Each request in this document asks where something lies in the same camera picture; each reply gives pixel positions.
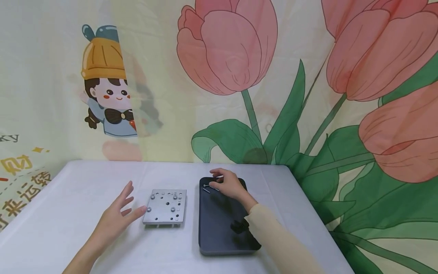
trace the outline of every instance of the backdrop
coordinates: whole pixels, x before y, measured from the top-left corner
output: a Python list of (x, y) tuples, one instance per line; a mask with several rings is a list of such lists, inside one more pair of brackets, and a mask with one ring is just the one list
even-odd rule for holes
[(0, 229), (68, 160), (282, 164), (356, 273), (438, 273), (436, 1), (2, 2)]

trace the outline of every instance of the left hand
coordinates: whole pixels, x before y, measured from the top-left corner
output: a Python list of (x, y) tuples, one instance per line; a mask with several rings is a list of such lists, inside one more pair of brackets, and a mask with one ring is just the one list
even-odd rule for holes
[(88, 240), (95, 248), (103, 252), (132, 222), (145, 214), (146, 206), (141, 206), (132, 213), (131, 208), (121, 211), (124, 206), (134, 200), (134, 197), (128, 198), (133, 190), (132, 181), (129, 181), (120, 195), (103, 212), (102, 217)]

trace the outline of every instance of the silver metal plate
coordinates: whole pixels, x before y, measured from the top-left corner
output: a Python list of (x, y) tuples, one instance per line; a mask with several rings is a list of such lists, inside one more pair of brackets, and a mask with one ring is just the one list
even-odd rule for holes
[(152, 190), (143, 224), (181, 225), (184, 222), (186, 201), (187, 190), (185, 189)]

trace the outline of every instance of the cartoon face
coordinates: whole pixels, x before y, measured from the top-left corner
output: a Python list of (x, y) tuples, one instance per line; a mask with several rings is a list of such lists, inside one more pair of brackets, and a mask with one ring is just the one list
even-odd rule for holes
[(131, 109), (131, 96), (128, 94), (128, 85), (123, 79), (100, 78), (99, 84), (91, 88), (90, 93), (102, 107), (117, 110)]

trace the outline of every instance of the white tablecloth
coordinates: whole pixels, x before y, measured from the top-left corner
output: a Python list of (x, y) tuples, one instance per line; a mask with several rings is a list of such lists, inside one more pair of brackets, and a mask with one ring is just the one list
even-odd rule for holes
[(133, 207), (152, 189), (187, 189), (184, 225), (147, 228), (141, 218), (96, 262), (93, 274), (276, 273), (263, 248), (252, 256), (203, 257), (198, 246), (198, 191), (209, 170), (223, 167), (307, 246), (327, 274), (353, 273), (285, 166), (72, 161), (0, 233), (0, 273), (60, 274), (129, 180)]

